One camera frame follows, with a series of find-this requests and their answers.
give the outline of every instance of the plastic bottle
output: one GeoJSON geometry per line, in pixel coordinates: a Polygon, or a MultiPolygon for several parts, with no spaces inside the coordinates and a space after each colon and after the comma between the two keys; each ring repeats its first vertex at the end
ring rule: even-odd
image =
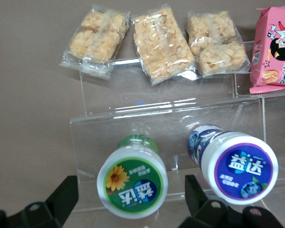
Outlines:
{"type": "Polygon", "coordinates": [[[207,124],[193,130],[188,154],[214,193],[227,202],[251,204],[265,197],[278,176],[275,153],[264,141],[207,124]]]}
{"type": "Polygon", "coordinates": [[[97,177],[102,203],[113,214],[139,219],[154,213],[168,191],[165,165],[154,141],[133,134],[120,141],[97,177]]]}

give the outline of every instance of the clear acrylic shelf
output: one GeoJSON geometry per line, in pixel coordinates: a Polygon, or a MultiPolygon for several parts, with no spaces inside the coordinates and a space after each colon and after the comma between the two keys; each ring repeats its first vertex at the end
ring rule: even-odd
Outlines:
{"type": "MultiPolygon", "coordinates": [[[[253,42],[247,42],[252,54],[253,42]]],[[[187,154],[187,139],[198,124],[248,133],[276,152],[276,186],[256,206],[269,209],[285,226],[285,90],[250,95],[249,75],[217,75],[189,80],[182,76],[151,86],[137,59],[118,60],[111,80],[81,73],[86,115],[71,120],[79,202],[65,227],[168,227],[188,217],[185,175],[194,174],[215,197],[200,168],[187,154]],[[143,133],[153,139],[169,178],[168,195],[157,213],[142,219],[119,218],[102,205],[96,178],[106,158],[125,136],[143,133]]],[[[232,205],[241,211],[243,207],[232,205]]]]}

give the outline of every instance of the plastic wrapper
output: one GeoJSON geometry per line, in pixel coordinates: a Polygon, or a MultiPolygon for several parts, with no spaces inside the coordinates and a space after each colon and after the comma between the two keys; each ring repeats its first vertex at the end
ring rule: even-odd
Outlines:
{"type": "Polygon", "coordinates": [[[189,46],[202,76],[248,73],[250,61],[244,42],[228,11],[188,13],[189,46]]]}
{"type": "Polygon", "coordinates": [[[259,10],[250,74],[252,94],[285,89],[285,6],[259,10]]]}
{"type": "Polygon", "coordinates": [[[195,69],[187,41],[168,5],[131,17],[137,55],[151,85],[195,69]]]}
{"type": "Polygon", "coordinates": [[[109,79],[129,28],[129,16],[129,12],[93,6],[71,38],[60,65],[109,79]]]}

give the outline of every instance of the green label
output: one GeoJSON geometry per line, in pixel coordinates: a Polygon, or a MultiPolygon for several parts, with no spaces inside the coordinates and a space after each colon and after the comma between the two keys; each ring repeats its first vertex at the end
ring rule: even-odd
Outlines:
{"type": "Polygon", "coordinates": [[[149,162],[127,158],[112,165],[105,175],[107,200],[127,213],[142,213],[152,208],[162,196],[159,171],[149,162]]]}

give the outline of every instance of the bottle neck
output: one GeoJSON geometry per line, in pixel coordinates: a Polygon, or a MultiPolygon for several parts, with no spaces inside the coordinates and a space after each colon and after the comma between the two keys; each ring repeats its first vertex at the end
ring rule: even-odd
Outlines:
{"type": "Polygon", "coordinates": [[[154,150],[158,153],[158,148],[153,140],[143,134],[131,134],[123,138],[117,148],[122,148],[128,145],[142,145],[154,150]]]}

